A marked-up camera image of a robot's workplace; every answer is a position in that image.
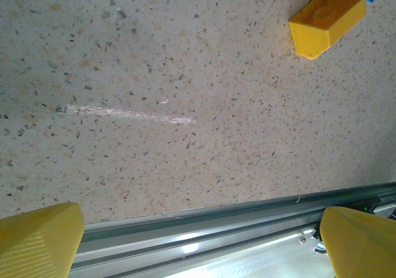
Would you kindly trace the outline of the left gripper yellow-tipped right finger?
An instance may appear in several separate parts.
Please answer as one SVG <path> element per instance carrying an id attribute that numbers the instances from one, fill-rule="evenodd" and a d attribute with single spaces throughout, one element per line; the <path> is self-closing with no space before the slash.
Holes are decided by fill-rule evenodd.
<path id="1" fill-rule="evenodd" d="M 320 234 L 336 278 L 396 278 L 396 220 L 332 206 Z"/>

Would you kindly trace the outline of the yellow lego brick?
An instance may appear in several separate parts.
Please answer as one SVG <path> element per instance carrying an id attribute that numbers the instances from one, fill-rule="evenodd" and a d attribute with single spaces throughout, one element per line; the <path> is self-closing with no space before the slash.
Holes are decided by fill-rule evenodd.
<path id="1" fill-rule="evenodd" d="M 311 0 L 289 21 L 298 55 L 316 59 L 366 15 L 366 0 Z"/>

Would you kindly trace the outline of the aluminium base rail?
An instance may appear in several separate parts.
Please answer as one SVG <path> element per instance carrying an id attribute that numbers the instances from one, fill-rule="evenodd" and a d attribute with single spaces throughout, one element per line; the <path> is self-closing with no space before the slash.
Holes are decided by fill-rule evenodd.
<path id="1" fill-rule="evenodd" d="M 89 224 L 69 278 L 336 278 L 331 206 L 391 219 L 396 182 Z"/>

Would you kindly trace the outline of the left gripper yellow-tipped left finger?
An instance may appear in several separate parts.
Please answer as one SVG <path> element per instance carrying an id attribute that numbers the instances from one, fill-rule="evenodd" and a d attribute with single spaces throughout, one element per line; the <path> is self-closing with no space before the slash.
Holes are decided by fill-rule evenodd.
<path id="1" fill-rule="evenodd" d="M 0 219 L 0 278 L 67 278 L 84 226 L 75 202 Z"/>

